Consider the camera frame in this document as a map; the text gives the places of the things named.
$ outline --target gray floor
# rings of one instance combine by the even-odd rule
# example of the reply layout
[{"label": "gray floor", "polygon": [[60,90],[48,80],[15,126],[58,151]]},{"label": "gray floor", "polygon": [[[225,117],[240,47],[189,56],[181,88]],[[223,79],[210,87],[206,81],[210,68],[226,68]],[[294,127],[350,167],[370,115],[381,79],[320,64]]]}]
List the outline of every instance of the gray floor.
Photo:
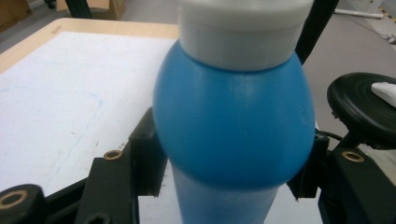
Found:
[{"label": "gray floor", "polygon": [[[42,0],[31,1],[33,15],[0,33],[0,53],[17,44],[65,12],[48,9]],[[176,0],[127,0],[123,21],[177,23]],[[388,18],[366,20],[333,15],[304,65],[320,129],[344,135],[347,129],[332,117],[326,90],[337,77],[351,72],[372,72],[396,77],[396,51],[379,34],[396,34]]]},{"label": "gray floor", "polygon": [[384,0],[382,2],[382,7],[389,12],[391,15],[396,15],[396,1],[394,0]]}]

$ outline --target white object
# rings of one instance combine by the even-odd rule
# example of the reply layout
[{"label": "white object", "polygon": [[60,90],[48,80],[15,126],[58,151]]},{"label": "white object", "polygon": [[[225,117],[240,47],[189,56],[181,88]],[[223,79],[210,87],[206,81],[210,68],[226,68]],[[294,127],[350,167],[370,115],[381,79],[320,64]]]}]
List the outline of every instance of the white object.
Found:
[{"label": "white object", "polygon": [[174,39],[61,33],[0,75],[0,191],[49,195],[123,148]]},{"label": "white object", "polygon": [[387,82],[376,82],[372,85],[372,92],[396,107],[396,85]]},{"label": "white object", "polygon": [[278,189],[213,188],[184,175],[175,166],[173,175],[185,224],[262,224]]},{"label": "white object", "polygon": [[294,52],[313,0],[178,0],[182,48],[222,69],[277,66]]},{"label": "white object", "polygon": [[373,19],[383,19],[384,18],[384,14],[381,14],[381,13],[368,13],[368,12],[360,12],[360,11],[345,10],[345,9],[338,9],[338,8],[334,11],[334,13],[341,14],[341,15],[373,18]]},{"label": "white object", "polygon": [[374,14],[381,6],[382,0],[346,0],[359,12],[367,12]]}]

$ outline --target white bottle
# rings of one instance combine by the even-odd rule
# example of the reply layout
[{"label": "white bottle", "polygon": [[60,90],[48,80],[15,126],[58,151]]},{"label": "white bottle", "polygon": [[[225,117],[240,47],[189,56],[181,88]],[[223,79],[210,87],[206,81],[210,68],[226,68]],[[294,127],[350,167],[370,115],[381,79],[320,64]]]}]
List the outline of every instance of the white bottle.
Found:
[{"label": "white bottle", "polygon": [[257,71],[294,52],[313,0],[178,0],[182,48],[223,69]]}]

